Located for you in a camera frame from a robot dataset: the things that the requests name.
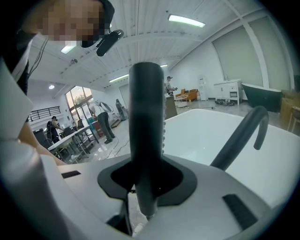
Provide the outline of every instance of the white cabinet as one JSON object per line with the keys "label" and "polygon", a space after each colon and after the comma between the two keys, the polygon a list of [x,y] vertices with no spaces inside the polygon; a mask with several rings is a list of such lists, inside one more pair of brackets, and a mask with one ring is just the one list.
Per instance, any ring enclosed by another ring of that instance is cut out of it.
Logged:
{"label": "white cabinet", "polygon": [[216,83],[214,84],[214,91],[216,100],[236,100],[238,105],[240,104],[242,98],[240,79]]}

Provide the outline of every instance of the ceiling light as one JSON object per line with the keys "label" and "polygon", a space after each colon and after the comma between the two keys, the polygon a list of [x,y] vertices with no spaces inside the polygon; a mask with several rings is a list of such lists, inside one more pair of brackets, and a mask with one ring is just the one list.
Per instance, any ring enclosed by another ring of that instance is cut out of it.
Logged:
{"label": "ceiling light", "polygon": [[67,54],[69,51],[71,51],[73,48],[76,47],[76,41],[71,41],[69,42],[69,44],[67,44],[62,50],[61,52],[64,54]]}
{"label": "ceiling light", "polygon": [[115,79],[113,79],[113,80],[110,80],[109,82],[111,83],[111,82],[114,82],[114,81],[119,80],[119,79],[121,79],[121,78],[128,77],[128,76],[129,76],[129,74],[126,74],[126,75],[124,75],[124,76],[122,76],[122,77],[118,77],[118,78],[115,78]]}
{"label": "ceiling light", "polygon": [[191,24],[191,25],[194,25],[194,26],[197,26],[200,28],[203,28],[205,26],[205,24],[202,22],[198,22],[193,19],[189,19],[186,17],[180,17],[180,16],[176,16],[176,15],[172,15],[172,14],[169,16],[168,20],[172,21],[172,22],[187,23],[187,24]]}

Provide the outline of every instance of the curved black faucet spout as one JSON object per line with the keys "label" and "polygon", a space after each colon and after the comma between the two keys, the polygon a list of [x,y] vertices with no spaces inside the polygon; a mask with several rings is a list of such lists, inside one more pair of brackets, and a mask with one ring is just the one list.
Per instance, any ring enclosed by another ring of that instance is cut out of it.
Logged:
{"label": "curved black faucet spout", "polygon": [[211,166],[225,171],[245,147],[258,125],[259,129],[254,148],[259,150],[266,136],[268,123],[269,115],[264,107],[257,106],[252,109],[235,129],[234,133],[211,163]]}

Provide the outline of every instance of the tree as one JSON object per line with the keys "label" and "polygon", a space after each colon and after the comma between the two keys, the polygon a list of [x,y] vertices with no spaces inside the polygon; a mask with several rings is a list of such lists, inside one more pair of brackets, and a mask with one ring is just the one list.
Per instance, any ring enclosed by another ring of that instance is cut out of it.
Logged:
{"label": "tree", "polygon": [[75,105],[80,104],[84,99],[85,99],[84,95],[79,95],[79,96],[75,97],[74,98]]}

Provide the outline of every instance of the railing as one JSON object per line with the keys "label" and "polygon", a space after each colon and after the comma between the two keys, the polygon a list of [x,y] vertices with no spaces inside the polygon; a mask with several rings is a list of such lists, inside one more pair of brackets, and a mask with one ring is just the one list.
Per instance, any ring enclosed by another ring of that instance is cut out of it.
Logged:
{"label": "railing", "polygon": [[55,116],[56,114],[60,114],[59,106],[39,109],[39,110],[32,111],[29,114],[28,121],[33,122],[38,119],[49,118],[51,116]]}

